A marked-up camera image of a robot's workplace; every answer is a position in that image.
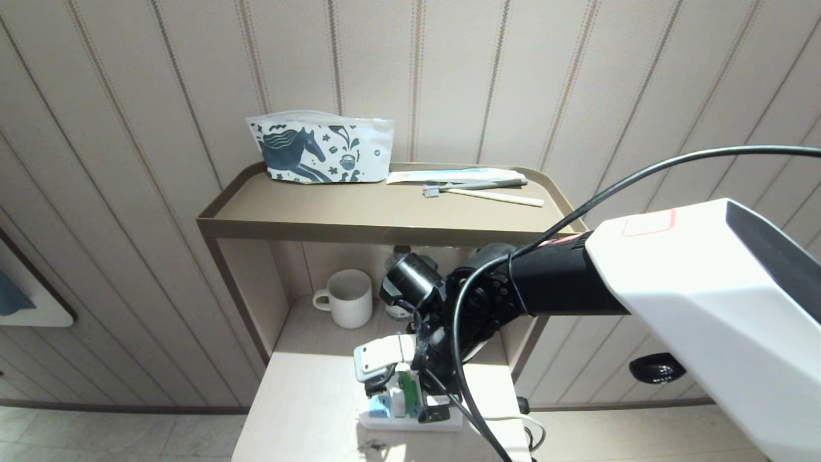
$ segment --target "mug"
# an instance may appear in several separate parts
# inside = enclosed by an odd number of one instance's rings
[[[333,321],[340,327],[355,329],[364,326],[374,310],[370,277],[360,270],[337,272],[328,279],[327,289],[316,291],[314,306],[331,312]]]

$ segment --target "white pouch with horse print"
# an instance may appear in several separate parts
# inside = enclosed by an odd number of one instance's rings
[[[388,177],[393,120],[286,111],[246,121],[271,179],[327,183]]]

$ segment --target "tile floor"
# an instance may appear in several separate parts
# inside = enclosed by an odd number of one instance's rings
[[[766,460],[716,406],[531,415],[548,428],[539,462]],[[0,407],[0,461],[228,462],[244,421]]]
[[[228,462],[244,422],[0,407],[0,461]]]

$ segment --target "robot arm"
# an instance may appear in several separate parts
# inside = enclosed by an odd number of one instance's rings
[[[356,349],[357,378],[369,394],[382,391],[397,363],[452,389],[456,294],[476,268],[512,248],[489,245],[445,277],[415,254],[388,272],[381,298],[414,321],[407,334]],[[548,241],[482,274],[466,301],[466,360],[518,316],[638,316],[675,359],[634,364],[637,378],[674,380],[686,367],[774,462],[821,458],[821,266],[733,201],[613,219]]]

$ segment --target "striped wallpaper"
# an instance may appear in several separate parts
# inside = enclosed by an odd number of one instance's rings
[[[243,118],[397,122],[395,160],[542,169],[572,203],[658,159],[821,146],[815,0],[0,0],[0,228],[74,307],[0,328],[0,400],[249,406],[264,372],[195,225],[259,160]],[[592,211],[730,196],[821,256],[821,165],[713,159]],[[290,290],[313,246],[273,243]],[[635,384],[627,318],[552,319],[537,405],[703,396]]]

